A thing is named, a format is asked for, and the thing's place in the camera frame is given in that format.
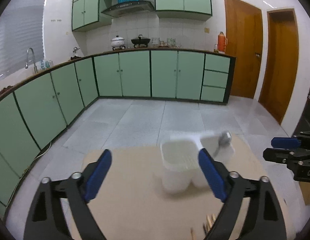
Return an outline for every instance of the beige table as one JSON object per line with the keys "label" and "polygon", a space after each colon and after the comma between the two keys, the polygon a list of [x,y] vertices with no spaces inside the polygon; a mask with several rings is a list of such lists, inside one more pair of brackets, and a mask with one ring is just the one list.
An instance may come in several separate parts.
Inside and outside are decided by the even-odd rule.
{"label": "beige table", "polygon": [[[237,136],[232,141],[235,155],[227,165],[244,178],[267,175],[250,148]],[[197,239],[204,239],[202,223],[206,214],[218,214],[222,202],[212,191],[189,188],[178,195],[168,195],[161,182],[162,160],[159,147],[129,147],[112,150],[113,162],[97,197],[88,206],[108,240],[190,240],[193,227]],[[89,153],[83,168],[102,154]],[[279,196],[288,239],[295,232],[287,206]],[[237,239],[245,220],[249,199],[242,208],[230,239]],[[71,233],[81,239],[74,222]]]}

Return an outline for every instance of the brown countertop edge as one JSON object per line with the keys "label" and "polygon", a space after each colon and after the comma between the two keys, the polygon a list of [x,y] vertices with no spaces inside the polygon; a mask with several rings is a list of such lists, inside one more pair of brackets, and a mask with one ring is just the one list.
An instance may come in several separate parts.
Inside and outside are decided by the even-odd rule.
{"label": "brown countertop edge", "polygon": [[106,51],[103,53],[98,53],[98,54],[92,54],[89,56],[85,56],[85,57],[81,57],[78,59],[74,59],[74,60],[69,60],[63,63],[60,63],[52,68],[48,68],[42,71],[39,71],[38,73],[36,73],[33,76],[30,76],[29,78],[24,79],[23,81],[19,82],[18,84],[14,85],[13,87],[11,87],[9,90],[5,91],[3,94],[0,95],[0,101],[3,100],[6,96],[8,96],[9,94],[11,94],[12,92],[14,92],[15,90],[17,90],[18,88],[20,88],[21,86],[27,84],[28,82],[43,76],[47,73],[50,73],[60,67],[69,65],[71,63],[83,60],[83,59],[87,59],[87,58],[91,58],[91,57],[98,57],[101,55],[107,55],[107,54],[114,54],[114,53],[119,53],[119,52],[128,52],[128,51],[140,51],[140,50],[176,50],[176,51],[191,51],[191,52],[200,52],[200,53],[206,53],[206,54],[213,54],[213,55],[218,55],[218,56],[222,56],[222,57],[229,57],[229,58],[234,58],[230,55],[226,55],[226,54],[220,54],[220,53],[215,53],[215,52],[211,52],[208,50],[201,50],[201,49],[183,49],[183,48],[169,48],[169,47],[149,47],[149,48],[136,48],[136,49],[122,49],[122,50],[115,50],[115,51]]}

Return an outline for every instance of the pot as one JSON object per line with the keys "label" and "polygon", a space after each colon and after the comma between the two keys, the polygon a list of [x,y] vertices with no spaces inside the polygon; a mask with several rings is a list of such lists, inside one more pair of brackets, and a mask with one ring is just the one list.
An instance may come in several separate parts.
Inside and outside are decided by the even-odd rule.
{"label": "pot", "polygon": [[125,39],[122,37],[119,37],[118,35],[112,39],[112,43],[111,43],[112,47],[124,47],[125,45]]}
{"label": "pot", "polygon": [[142,44],[148,47],[148,43],[151,41],[151,39],[143,37],[143,35],[138,35],[137,38],[134,38],[131,41],[132,44],[134,44],[134,48],[140,47]]}

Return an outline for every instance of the window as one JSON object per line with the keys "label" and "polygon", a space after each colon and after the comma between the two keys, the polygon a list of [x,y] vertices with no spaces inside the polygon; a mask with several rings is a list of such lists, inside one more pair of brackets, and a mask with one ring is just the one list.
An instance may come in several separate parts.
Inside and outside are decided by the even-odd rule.
{"label": "window", "polygon": [[45,0],[11,0],[2,13],[0,80],[25,67],[28,48],[34,49],[35,62],[44,58],[44,3]]}

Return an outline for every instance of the faucet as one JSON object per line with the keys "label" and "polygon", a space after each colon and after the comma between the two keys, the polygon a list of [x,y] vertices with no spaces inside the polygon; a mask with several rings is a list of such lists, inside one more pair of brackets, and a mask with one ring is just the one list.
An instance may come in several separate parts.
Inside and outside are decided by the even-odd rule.
{"label": "faucet", "polygon": [[34,73],[36,74],[37,73],[37,67],[36,67],[36,64],[35,64],[35,54],[34,54],[34,50],[32,48],[29,48],[27,50],[27,58],[26,58],[26,66],[25,68],[28,68],[28,53],[29,51],[31,50],[32,54],[33,54],[33,65],[34,65]]}

